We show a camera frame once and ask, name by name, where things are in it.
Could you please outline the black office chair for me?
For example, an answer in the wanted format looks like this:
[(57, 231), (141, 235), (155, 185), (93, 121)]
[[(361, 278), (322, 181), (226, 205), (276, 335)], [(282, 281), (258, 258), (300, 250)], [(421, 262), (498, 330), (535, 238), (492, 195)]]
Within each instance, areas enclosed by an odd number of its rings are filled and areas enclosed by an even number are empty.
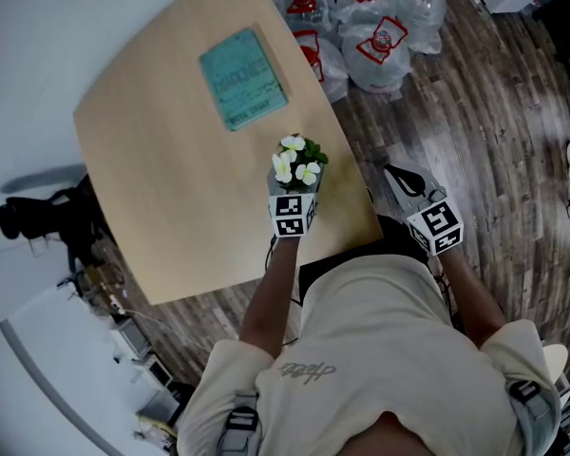
[(72, 273), (77, 263), (84, 267), (97, 265), (94, 243), (102, 237), (114, 238), (89, 176), (48, 199), (7, 198), (0, 206), (0, 229), (8, 239), (58, 235), (66, 245)]

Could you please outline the grey wall trunking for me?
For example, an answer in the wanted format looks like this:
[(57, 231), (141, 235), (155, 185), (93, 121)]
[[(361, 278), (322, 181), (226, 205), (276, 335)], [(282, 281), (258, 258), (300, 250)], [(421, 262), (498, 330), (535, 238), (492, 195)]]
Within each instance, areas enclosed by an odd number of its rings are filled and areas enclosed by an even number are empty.
[(0, 322), (0, 456), (106, 456), (56, 406)]

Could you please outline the person's left forearm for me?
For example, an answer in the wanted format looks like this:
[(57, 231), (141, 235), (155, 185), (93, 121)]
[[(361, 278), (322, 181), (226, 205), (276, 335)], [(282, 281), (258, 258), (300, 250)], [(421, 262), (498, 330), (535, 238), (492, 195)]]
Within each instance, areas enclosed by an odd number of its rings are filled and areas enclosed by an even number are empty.
[(273, 358), (281, 353), (287, 328), (299, 241), (299, 237), (285, 237), (276, 242), (239, 331), (241, 342), (255, 346)]

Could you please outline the yellow plastic bag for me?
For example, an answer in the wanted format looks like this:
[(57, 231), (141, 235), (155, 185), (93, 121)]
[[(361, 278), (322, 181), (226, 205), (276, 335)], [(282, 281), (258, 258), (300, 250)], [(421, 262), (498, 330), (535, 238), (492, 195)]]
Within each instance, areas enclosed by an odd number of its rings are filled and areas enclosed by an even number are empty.
[(165, 422), (137, 414), (138, 428), (133, 432), (136, 440), (147, 442), (162, 451), (169, 453), (177, 445), (177, 434)]

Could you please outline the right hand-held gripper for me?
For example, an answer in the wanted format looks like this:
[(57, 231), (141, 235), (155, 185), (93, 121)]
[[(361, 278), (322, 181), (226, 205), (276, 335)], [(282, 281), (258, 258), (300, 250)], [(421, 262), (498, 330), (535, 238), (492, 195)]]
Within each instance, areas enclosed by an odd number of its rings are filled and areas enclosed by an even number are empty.
[(458, 208), (428, 170), (414, 163), (387, 163), (384, 174), (412, 238), (428, 255), (438, 256), (462, 241)]

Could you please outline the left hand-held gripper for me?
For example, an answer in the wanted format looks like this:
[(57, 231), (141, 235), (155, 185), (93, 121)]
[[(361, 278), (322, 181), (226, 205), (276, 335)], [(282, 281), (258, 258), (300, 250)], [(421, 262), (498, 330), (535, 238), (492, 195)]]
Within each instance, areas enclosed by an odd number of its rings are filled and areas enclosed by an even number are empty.
[(279, 196), (279, 182), (274, 168), (267, 175), (269, 211), (277, 238), (299, 238), (308, 234), (317, 213), (318, 194), (321, 190), (326, 165), (319, 164), (313, 194), (286, 194)]

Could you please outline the person's right forearm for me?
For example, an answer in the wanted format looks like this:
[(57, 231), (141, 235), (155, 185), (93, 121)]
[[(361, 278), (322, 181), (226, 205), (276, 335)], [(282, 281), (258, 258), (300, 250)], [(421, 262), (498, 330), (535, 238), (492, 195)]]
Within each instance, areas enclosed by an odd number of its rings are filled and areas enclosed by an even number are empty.
[(438, 258), (449, 282), (465, 334), (480, 348), (506, 324), (504, 313), (471, 268), (460, 246), (446, 250)]

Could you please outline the white metal case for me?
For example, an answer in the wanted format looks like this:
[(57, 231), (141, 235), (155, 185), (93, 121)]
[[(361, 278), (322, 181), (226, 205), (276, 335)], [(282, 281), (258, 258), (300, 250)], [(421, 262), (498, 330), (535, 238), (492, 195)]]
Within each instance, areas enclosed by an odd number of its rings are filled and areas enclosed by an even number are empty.
[(141, 360), (133, 360), (132, 364), (141, 378), (156, 390), (166, 390), (173, 382), (173, 375), (154, 353)]
[(115, 324), (109, 333), (118, 348), (131, 361), (143, 361), (151, 350), (150, 342), (132, 318)]

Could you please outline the person's black trousers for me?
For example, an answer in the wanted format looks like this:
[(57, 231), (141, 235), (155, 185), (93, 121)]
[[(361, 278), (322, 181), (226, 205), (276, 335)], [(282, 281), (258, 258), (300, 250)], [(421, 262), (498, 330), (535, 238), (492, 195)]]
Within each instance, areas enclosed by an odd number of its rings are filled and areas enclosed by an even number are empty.
[(311, 285), (337, 266), (358, 257), (397, 255), (413, 258), (428, 266), (428, 255), (412, 238), (409, 228), (395, 218), (377, 216), (383, 238), (349, 251), (302, 265), (298, 273), (298, 295), (304, 303)]

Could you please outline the cream round stool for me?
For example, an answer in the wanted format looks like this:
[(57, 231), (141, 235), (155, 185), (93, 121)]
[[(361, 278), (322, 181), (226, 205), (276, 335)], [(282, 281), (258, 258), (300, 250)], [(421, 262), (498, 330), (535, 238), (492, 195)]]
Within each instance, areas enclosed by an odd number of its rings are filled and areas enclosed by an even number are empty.
[(570, 383), (564, 372), (568, 361), (568, 350), (560, 343), (544, 345), (543, 354), (548, 368), (548, 374), (554, 385), (560, 384), (561, 389), (569, 389)]

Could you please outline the teal book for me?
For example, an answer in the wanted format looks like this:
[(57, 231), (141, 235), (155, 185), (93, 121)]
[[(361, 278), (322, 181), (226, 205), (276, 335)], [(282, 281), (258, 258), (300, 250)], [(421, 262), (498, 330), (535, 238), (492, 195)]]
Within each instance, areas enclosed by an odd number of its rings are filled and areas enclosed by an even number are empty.
[(199, 57), (218, 113), (234, 132), (284, 107), (283, 86), (257, 34), (244, 28)]

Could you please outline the small white flower pot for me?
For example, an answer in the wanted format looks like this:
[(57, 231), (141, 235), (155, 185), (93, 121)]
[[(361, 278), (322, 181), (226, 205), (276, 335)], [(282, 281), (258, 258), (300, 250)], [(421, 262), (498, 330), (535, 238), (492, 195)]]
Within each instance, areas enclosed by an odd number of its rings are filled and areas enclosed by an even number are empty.
[(319, 186), (328, 163), (328, 156), (317, 142), (293, 134), (280, 140), (271, 157), (268, 178), (287, 192), (306, 191)]

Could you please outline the brown cardboard box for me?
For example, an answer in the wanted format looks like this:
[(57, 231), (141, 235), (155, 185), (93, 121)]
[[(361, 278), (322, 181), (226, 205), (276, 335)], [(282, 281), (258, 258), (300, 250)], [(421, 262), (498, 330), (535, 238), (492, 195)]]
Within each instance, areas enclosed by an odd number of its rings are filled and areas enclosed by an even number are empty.
[(108, 296), (115, 295), (119, 301), (124, 280), (120, 269), (113, 264), (85, 267), (77, 277), (82, 299), (98, 316), (117, 314), (109, 303)]

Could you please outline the person's cream t-shirt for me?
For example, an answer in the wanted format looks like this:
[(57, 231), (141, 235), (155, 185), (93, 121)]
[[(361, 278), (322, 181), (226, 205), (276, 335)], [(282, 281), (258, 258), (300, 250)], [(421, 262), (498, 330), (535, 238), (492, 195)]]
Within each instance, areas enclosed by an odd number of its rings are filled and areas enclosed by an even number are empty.
[(240, 437), (254, 456), (336, 456), (383, 414), (434, 456), (543, 456), (561, 420), (535, 325), (508, 323), (477, 348), (407, 256), (362, 256), (320, 277), (277, 358), (219, 341), (180, 419), (179, 455), (222, 453), (242, 406), (258, 418)]

